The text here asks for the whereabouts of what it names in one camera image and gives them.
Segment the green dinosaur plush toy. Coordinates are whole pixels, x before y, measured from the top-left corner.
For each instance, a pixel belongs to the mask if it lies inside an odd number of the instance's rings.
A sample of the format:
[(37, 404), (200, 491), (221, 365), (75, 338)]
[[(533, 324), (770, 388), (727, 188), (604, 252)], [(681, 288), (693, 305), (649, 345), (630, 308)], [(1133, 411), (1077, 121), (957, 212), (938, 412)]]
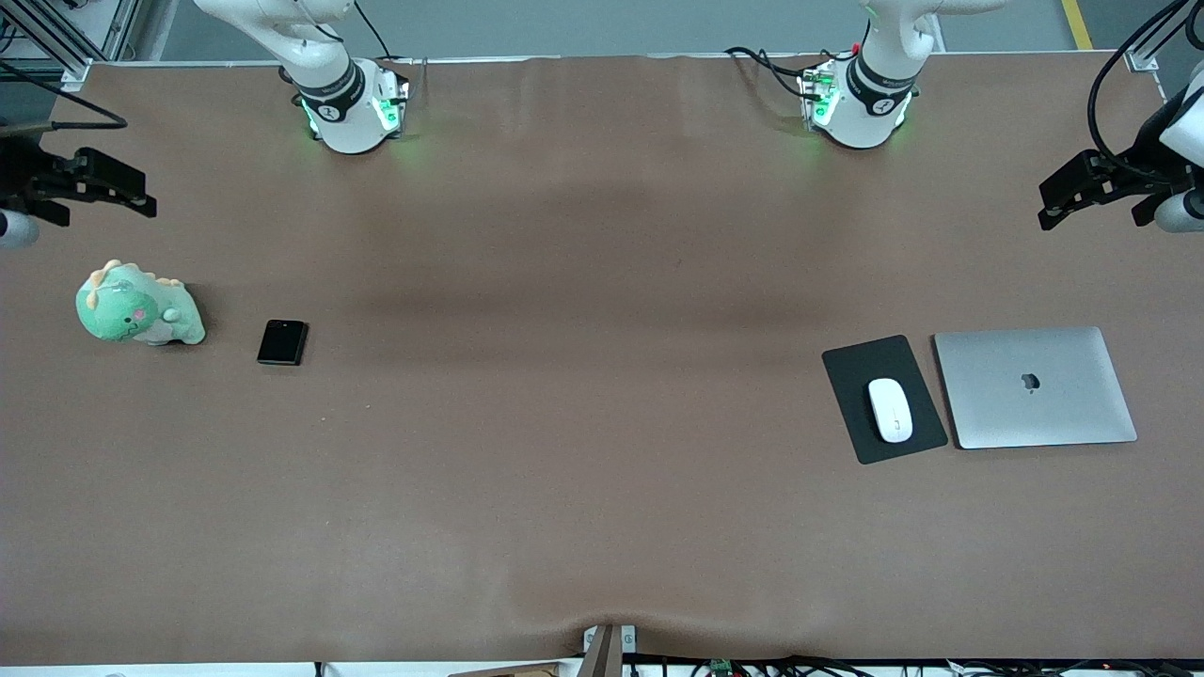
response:
[(112, 259), (85, 279), (73, 307), (87, 332), (102, 341), (147, 346), (199, 345), (206, 329), (197, 301), (181, 279)]

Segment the white computer mouse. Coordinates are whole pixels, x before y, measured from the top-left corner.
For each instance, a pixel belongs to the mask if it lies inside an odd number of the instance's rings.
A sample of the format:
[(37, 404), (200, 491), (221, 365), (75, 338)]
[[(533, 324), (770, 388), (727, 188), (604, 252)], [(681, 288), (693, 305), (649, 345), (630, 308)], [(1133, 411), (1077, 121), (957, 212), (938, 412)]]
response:
[(877, 378), (867, 385), (877, 435), (885, 443), (904, 443), (914, 434), (911, 407), (903, 385), (896, 379)]

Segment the black mouse pad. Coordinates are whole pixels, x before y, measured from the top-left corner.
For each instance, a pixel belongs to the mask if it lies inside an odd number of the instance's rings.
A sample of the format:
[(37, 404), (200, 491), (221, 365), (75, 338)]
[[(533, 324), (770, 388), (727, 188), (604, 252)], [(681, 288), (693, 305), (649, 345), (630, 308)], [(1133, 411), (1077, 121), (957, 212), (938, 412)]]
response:
[[(874, 338), (822, 353), (848, 438), (857, 463), (873, 465), (950, 443), (936, 402), (905, 336)], [(911, 413), (911, 436), (898, 442), (883, 437), (870, 402), (870, 383), (891, 379), (901, 385)]]

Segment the metal table edge bracket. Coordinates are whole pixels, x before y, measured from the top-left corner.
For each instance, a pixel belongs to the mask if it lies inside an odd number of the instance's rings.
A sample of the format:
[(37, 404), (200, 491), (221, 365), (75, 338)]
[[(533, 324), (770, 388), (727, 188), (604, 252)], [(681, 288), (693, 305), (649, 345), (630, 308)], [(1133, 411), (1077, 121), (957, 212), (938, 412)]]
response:
[(583, 632), (585, 655), (576, 677), (641, 677), (626, 657), (637, 652), (637, 626), (598, 624)]

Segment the aluminium frame with bracket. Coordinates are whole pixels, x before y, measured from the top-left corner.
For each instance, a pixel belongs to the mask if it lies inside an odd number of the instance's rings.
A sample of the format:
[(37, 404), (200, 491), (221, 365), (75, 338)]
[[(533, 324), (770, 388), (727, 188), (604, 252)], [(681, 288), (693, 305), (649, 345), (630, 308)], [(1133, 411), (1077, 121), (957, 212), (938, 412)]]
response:
[(1204, 51), (1204, 36), (1196, 29), (1202, 14), (1204, 0), (1170, 0), (1158, 8), (1126, 42), (1125, 60), (1131, 71), (1156, 71), (1157, 55), (1174, 39), (1186, 39), (1196, 51)]
[(85, 81), (132, 43), (146, 0), (0, 0), (0, 63), (26, 73)]

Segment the silver laptop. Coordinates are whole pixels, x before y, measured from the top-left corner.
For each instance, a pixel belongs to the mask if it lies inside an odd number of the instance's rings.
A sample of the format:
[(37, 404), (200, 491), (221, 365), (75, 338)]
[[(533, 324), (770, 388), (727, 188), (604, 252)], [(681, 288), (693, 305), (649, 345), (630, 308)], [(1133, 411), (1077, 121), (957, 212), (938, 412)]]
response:
[(1099, 326), (933, 336), (960, 449), (1131, 443), (1131, 407)]

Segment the black phone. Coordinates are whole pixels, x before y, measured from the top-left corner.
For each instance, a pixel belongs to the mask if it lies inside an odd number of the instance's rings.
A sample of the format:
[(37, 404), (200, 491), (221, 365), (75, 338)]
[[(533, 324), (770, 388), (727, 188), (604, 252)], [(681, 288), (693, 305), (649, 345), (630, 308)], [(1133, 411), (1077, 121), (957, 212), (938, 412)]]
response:
[(309, 323), (268, 320), (255, 359), (266, 366), (300, 366), (308, 335)]

